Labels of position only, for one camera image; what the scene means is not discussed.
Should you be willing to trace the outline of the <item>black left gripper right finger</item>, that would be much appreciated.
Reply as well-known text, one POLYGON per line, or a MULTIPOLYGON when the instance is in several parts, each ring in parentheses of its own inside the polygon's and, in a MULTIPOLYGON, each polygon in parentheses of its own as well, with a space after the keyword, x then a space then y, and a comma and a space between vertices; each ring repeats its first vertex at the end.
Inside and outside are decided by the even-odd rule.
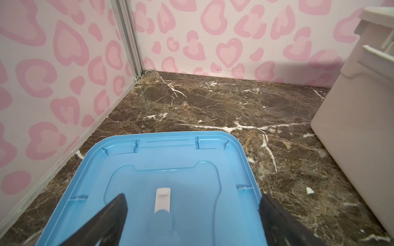
POLYGON ((259 214, 269 246, 325 245, 321 239, 268 194, 262 195, 259 214))

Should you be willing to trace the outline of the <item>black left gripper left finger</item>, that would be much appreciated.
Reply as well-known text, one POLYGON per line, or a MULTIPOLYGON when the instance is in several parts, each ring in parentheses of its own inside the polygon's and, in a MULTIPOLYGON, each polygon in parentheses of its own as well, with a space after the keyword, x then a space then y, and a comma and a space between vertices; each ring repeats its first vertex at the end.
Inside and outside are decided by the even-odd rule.
POLYGON ((127 218, 125 194, 116 196, 61 246, 118 246, 127 218))

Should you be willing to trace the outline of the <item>blue plastic bin lid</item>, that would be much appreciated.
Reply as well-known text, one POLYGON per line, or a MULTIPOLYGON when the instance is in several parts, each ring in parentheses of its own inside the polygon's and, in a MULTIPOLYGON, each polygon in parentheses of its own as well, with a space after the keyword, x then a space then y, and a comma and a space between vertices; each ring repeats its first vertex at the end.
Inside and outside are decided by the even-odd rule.
POLYGON ((119 135, 95 144, 39 246, 58 246, 116 196, 122 246, 264 246, 262 198, 240 142, 222 131, 119 135))

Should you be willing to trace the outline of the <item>white plastic storage bin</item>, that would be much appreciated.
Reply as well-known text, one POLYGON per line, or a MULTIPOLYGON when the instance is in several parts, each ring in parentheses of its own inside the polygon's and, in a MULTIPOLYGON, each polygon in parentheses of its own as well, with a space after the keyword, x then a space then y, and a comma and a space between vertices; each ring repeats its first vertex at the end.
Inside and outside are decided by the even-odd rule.
POLYGON ((311 127, 375 217, 394 233, 394 9, 367 7, 360 38, 311 127))

